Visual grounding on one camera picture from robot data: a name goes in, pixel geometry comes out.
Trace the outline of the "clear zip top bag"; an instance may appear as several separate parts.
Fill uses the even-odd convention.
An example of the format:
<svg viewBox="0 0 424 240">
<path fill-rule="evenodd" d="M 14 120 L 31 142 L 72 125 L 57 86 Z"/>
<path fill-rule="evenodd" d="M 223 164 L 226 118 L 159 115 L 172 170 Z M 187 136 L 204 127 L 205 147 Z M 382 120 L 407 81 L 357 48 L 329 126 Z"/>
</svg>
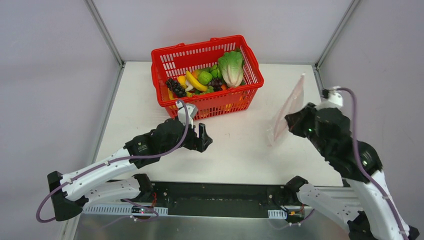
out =
<svg viewBox="0 0 424 240">
<path fill-rule="evenodd" d="M 305 73 L 300 75 L 290 95 L 269 121 L 266 130 L 268 146 L 278 146 L 287 138 L 289 134 L 289 125 L 285 116 L 298 112 L 304 105 L 305 75 Z"/>
</svg>

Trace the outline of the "green napa cabbage toy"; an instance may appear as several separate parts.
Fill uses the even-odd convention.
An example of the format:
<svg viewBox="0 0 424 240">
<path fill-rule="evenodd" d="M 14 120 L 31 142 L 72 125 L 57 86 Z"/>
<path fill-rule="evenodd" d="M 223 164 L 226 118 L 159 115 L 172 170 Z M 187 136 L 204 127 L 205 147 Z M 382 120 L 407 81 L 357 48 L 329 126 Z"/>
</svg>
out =
<svg viewBox="0 0 424 240">
<path fill-rule="evenodd" d="M 218 68 L 229 88 L 238 87 L 244 78 L 243 72 L 243 56 L 239 51 L 225 52 L 223 56 L 218 58 Z"/>
</svg>

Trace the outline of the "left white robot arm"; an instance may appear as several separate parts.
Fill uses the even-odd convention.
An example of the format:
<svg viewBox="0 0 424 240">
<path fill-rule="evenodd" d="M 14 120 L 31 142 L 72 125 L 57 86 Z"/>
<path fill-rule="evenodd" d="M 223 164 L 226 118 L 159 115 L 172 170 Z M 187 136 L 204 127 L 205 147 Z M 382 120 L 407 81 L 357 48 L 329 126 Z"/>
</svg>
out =
<svg viewBox="0 0 424 240">
<path fill-rule="evenodd" d="M 178 148 L 202 153 L 212 142 L 205 124 L 185 126 L 177 118 L 170 118 L 150 132 L 135 136 L 103 161 L 71 173 L 53 171 L 47 175 L 53 219 L 69 220 L 102 200 L 147 202 L 154 190 L 145 173 L 125 180 L 112 179 L 156 163 Z"/>
</svg>

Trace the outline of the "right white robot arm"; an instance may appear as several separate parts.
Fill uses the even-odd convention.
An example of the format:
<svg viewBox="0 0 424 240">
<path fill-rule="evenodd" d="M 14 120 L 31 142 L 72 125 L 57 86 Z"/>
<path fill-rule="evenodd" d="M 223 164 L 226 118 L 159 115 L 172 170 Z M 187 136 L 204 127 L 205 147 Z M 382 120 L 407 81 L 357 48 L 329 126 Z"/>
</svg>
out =
<svg viewBox="0 0 424 240">
<path fill-rule="evenodd" d="M 399 216 L 390 199 L 381 160 L 368 143 L 355 140 L 350 119 L 334 107 L 313 103 L 287 114 L 288 130 L 308 139 L 333 169 L 346 180 L 360 202 L 351 207 L 295 176 L 284 186 L 284 200 L 312 207 L 348 232 L 351 240 L 415 240 L 420 232 Z"/>
</svg>

